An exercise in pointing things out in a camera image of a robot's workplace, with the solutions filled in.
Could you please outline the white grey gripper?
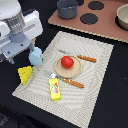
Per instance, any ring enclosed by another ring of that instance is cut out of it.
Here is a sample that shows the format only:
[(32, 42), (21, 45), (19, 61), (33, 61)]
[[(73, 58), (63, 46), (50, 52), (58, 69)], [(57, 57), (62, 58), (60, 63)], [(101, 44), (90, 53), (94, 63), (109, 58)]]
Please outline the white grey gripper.
[(39, 12), (33, 10), (26, 16), (19, 11), (14, 15), (0, 12), (0, 62), (13, 58), (26, 49), (34, 50), (32, 41), (43, 32)]

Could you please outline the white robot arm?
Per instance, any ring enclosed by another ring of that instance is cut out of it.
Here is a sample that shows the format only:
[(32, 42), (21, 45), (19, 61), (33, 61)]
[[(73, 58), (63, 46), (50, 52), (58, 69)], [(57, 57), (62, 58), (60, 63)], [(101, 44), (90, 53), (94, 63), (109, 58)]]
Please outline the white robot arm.
[(0, 61), (14, 64), (14, 57), (34, 50), (33, 39), (43, 32), (39, 12), (22, 14), (18, 0), (0, 0)]

